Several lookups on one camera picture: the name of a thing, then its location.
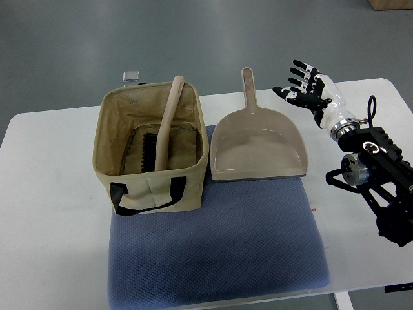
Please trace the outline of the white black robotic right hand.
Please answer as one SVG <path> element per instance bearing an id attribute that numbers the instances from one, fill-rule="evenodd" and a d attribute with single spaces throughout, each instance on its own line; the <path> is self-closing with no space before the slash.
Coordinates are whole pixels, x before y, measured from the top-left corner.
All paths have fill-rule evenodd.
<path id="1" fill-rule="evenodd" d="M 288 79 L 292 86 L 275 86 L 275 94 L 293 106 L 310 110 L 317 126 L 327 130 L 334 141 L 359 128 L 358 119 L 347 110 L 343 95 L 328 75 L 299 60 L 293 65 L 290 72 L 294 76 Z"/>

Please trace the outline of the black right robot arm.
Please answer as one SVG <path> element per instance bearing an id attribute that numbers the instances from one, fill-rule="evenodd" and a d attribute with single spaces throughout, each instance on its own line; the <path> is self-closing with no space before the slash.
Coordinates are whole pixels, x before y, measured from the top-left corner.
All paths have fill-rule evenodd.
<path id="1" fill-rule="evenodd" d="M 412 166 L 382 127 L 374 127 L 377 101 L 370 96 L 367 118 L 343 119 L 331 134 L 345 152 L 329 185 L 362 195 L 376 216 L 378 234 L 400 247 L 412 241 Z"/>

